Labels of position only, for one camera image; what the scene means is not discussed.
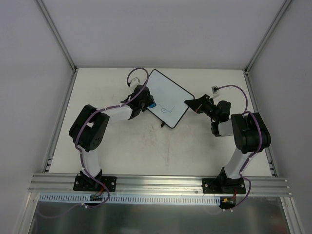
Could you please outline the white whiteboard black frame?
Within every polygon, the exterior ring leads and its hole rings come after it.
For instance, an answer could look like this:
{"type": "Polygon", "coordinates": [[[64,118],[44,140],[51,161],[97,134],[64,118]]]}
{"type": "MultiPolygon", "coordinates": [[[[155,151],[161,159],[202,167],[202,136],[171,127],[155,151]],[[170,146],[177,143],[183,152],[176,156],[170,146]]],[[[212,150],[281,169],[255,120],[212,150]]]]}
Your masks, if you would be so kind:
{"type": "Polygon", "coordinates": [[[157,69],[151,71],[147,87],[156,103],[148,110],[166,126],[175,128],[189,109],[184,101],[195,99],[194,95],[157,69]]]}

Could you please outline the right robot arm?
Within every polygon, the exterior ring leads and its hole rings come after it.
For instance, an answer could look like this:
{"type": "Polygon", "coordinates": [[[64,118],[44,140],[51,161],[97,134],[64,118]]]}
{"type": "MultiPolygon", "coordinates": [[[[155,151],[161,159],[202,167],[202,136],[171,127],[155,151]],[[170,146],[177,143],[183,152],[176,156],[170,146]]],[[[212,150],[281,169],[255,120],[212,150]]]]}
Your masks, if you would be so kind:
{"type": "Polygon", "coordinates": [[[197,114],[211,119],[211,131],[216,137],[233,136],[235,151],[218,176],[202,179],[204,194],[245,194],[243,172],[253,156],[268,148],[271,135],[259,113],[230,114],[231,103],[220,101],[217,105],[208,96],[186,100],[184,103],[197,114]]]}

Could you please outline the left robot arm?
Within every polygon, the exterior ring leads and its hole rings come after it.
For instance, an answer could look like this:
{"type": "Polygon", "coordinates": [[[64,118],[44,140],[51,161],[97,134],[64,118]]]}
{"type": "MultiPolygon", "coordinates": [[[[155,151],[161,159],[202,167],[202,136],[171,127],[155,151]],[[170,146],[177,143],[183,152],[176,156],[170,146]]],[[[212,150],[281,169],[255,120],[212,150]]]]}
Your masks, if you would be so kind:
{"type": "Polygon", "coordinates": [[[133,93],[120,104],[98,110],[85,105],[69,130],[75,148],[80,153],[82,169],[75,178],[75,191],[103,191],[109,187],[102,175],[97,148],[109,123],[131,120],[156,105],[149,88],[137,85],[133,93]]]}

